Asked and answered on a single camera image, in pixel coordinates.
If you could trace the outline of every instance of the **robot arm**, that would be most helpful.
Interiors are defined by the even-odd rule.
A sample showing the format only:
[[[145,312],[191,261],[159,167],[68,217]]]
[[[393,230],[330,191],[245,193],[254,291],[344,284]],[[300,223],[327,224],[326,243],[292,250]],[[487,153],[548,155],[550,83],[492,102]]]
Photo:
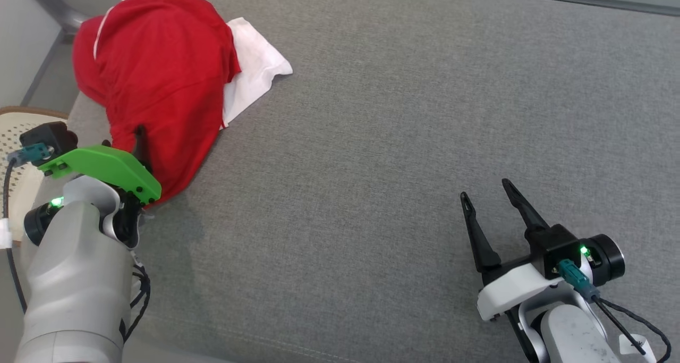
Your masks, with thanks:
[[[144,157],[143,128],[137,135],[134,154],[141,159],[105,145],[77,148],[63,123],[20,136],[23,149],[15,162],[32,162],[53,178],[80,175],[64,185],[63,197],[24,218],[27,237],[39,247],[27,268],[32,295],[17,362],[121,361],[138,322],[130,322],[135,274],[146,295],[141,313],[150,295],[146,270],[131,254],[139,240],[138,218],[147,202],[160,197]],[[34,148],[41,152],[27,151]]]
[[[484,284],[477,302],[481,318],[495,320],[505,313],[531,363],[618,362],[602,322],[590,307],[595,302],[633,348],[622,348],[622,353],[639,352],[649,361],[653,353],[641,343],[644,338],[634,339],[622,327],[604,307],[596,288],[625,273],[616,243],[604,234],[577,239],[562,225],[549,226],[510,180],[503,179],[503,187],[522,215],[530,245],[528,256],[504,264],[481,230],[467,194],[461,193],[474,265]],[[530,317],[536,310],[544,311]]]

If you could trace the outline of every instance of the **gray robot arm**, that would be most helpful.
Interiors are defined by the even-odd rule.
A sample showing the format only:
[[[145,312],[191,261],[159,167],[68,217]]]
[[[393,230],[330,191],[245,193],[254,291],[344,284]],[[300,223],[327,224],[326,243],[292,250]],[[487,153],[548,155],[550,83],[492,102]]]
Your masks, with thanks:
[[[66,186],[87,179],[103,192],[110,189],[87,176]],[[100,231],[107,213],[97,202],[70,196],[64,201],[27,270],[32,294],[15,361],[119,363],[130,326],[133,258],[124,244]]]

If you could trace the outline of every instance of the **white cloth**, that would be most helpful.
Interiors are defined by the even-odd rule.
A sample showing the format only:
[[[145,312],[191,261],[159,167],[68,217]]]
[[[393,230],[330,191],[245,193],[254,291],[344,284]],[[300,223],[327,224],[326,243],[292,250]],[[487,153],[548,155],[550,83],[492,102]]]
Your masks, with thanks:
[[[244,18],[227,23],[234,38],[241,73],[224,85],[223,127],[269,89],[276,75],[293,73],[291,63]]]
[[[12,247],[12,232],[10,231],[10,219],[0,220],[0,249],[10,249]]]

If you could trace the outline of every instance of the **green led light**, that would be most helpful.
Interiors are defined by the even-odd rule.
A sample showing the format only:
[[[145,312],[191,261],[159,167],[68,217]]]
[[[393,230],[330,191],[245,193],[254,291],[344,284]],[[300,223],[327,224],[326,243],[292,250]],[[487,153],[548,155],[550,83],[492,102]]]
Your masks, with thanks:
[[[58,208],[58,207],[61,206],[63,203],[64,203],[64,198],[63,198],[63,197],[57,197],[57,198],[54,198],[54,200],[49,201],[49,204],[52,205],[52,206],[54,206],[55,208]]]

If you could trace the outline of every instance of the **black cable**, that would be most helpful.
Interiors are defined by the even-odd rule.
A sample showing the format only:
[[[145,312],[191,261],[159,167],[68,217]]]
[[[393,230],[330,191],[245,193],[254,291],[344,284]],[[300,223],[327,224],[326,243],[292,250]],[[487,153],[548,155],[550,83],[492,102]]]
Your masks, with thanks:
[[[2,190],[2,218],[10,218],[10,176],[12,176],[12,169],[15,164],[16,159],[10,159],[7,172],[5,172],[5,183]]]
[[[2,218],[10,218],[10,178],[12,176],[12,169],[16,164],[16,159],[10,159],[7,165],[7,172],[5,172],[5,182],[3,183],[2,191]],[[21,290],[21,283],[19,281],[19,274],[16,271],[16,264],[14,263],[14,252],[12,251],[12,245],[7,249],[7,261],[10,263],[10,273],[12,273],[12,281],[14,281],[14,288],[16,290],[16,295],[19,296],[19,303],[21,304],[21,309],[26,313],[26,297],[24,297],[24,291]]]
[[[640,315],[636,315],[631,310],[625,309],[624,307],[621,307],[619,305],[615,305],[614,303],[609,302],[609,300],[606,300],[606,299],[600,298],[599,300],[600,300],[600,302],[604,303],[605,305],[608,305],[613,310],[617,310],[620,313],[624,313],[627,316],[631,317],[632,319],[636,320],[637,322],[640,322],[641,324],[645,325],[648,329],[653,331],[654,334],[657,334],[658,336],[661,337],[661,340],[666,345],[666,353],[663,356],[661,356],[661,358],[658,360],[658,363],[663,363],[664,361],[668,360],[668,358],[670,358],[670,351],[671,351],[670,340],[668,339],[668,337],[665,334],[663,334],[663,332],[661,330],[656,328],[653,324],[651,324],[648,320],[644,319]]]
[[[143,281],[142,281],[142,288],[140,288],[140,289],[141,290],[143,289],[143,293],[145,293],[146,296],[144,297],[144,303],[141,305],[141,310],[139,310],[138,316],[136,318],[134,318],[134,322],[132,323],[132,325],[128,329],[127,334],[123,338],[123,343],[125,343],[130,338],[130,336],[132,335],[132,332],[134,331],[136,326],[139,324],[141,317],[144,316],[144,313],[146,312],[146,308],[149,306],[149,300],[151,298],[151,279],[149,279],[149,274],[146,273],[146,269],[144,267],[134,265],[134,268],[138,269],[144,277]]]
[[[605,307],[605,305],[602,304],[602,300],[600,298],[593,296],[593,302],[595,302],[600,308],[600,310],[602,310],[602,312],[605,313],[605,315],[607,315],[609,320],[612,321],[612,323],[614,323],[614,326],[616,326],[621,332],[624,333],[626,338],[628,338],[628,340],[631,342],[631,345],[634,346],[641,355],[647,354],[644,351],[644,349],[640,346],[640,343],[636,341],[636,339],[633,338],[633,336],[628,332],[628,330],[626,330],[624,325],[622,325],[621,322],[619,322],[619,319],[616,319],[614,314],[612,314],[609,311],[609,309],[607,309],[607,307]]]
[[[133,309],[141,300],[141,298],[144,296],[144,293],[146,293],[148,283],[146,281],[146,278],[142,274],[139,273],[132,273],[134,276],[139,278],[139,283],[141,285],[139,286],[139,294],[134,298],[134,300],[130,303],[130,308]]]

